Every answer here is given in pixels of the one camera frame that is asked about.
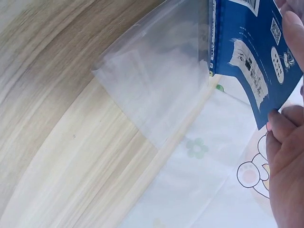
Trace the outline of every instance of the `light wood table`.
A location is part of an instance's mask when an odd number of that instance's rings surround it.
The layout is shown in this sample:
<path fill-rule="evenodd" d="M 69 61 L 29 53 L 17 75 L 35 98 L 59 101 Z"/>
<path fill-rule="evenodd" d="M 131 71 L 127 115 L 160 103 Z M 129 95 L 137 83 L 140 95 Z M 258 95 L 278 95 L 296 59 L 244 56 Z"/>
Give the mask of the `light wood table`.
<path fill-rule="evenodd" d="M 160 0 L 0 0 L 0 227 L 115 227 L 172 149 L 91 74 Z"/>

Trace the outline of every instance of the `cartoon character print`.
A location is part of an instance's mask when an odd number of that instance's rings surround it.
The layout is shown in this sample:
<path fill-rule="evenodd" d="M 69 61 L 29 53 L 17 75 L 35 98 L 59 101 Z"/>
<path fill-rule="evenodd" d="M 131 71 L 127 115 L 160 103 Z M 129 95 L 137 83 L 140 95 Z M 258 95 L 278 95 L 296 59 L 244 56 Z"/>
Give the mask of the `cartoon character print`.
<path fill-rule="evenodd" d="M 258 154 L 252 161 L 241 164 L 237 170 L 237 179 L 245 188 L 252 188 L 262 196 L 269 198 L 270 169 L 266 155 L 266 134 L 257 144 Z"/>
<path fill-rule="evenodd" d="M 295 58 L 289 49 L 287 49 L 287 52 L 284 52 L 284 55 L 280 56 L 280 58 L 284 60 L 286 72 L 295 65 Z"/>

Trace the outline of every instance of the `barcode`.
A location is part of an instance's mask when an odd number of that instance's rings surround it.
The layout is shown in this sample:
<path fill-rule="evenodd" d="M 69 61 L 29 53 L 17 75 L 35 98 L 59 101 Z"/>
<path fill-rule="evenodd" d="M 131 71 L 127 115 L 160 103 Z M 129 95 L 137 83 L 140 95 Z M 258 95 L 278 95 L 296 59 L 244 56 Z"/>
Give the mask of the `barcode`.
<path fill-rule="evenodd" d="M 271 23 L 271 33 L 275 38 L 276 44 L 279 45 L 280 43 L 280 39 L 281 39 L 281 31 L 276 23 L 276 20 L 274 18 L 272 18 L 272 23 Z"/>
<path fill-rule="evenodd" d="M 230 0 L 230 1 L 248 7 L 254 13 L 254 15 L 257 17 L 258 8 L 260 6 L 260 0 Z"/>
<path fill-rule="evenodd" d="M 256 10 L 257 0 L 241 0 L 241 1 L 248 3 L 253 8 L 254 11 Z"/>

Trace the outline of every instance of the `clear plastic bag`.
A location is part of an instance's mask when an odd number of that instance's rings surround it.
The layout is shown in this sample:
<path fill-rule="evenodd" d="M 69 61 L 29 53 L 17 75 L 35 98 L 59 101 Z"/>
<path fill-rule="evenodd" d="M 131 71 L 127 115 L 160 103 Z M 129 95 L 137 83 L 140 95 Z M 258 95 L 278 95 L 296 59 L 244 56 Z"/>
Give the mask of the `clear plastic bag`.
<path fill-rule="evenodd" d="M 165 1 L 115 41 L 94 66 L 109 95 L 157 148 L 207 88 L 208 5 L 208 0 Z"/>

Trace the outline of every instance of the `qr code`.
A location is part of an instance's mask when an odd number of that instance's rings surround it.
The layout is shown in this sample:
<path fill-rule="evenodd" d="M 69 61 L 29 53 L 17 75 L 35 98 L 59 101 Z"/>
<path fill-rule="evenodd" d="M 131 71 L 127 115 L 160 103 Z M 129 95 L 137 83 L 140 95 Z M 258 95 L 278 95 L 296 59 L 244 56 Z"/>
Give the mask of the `qr code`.
<path fill-rule="evenodd" d="M 279 45 L 282 33 L 274 18 L 272 18 L 272 23 L 271 23 L 271 33 L 275 38 L 276 44 Z"/>

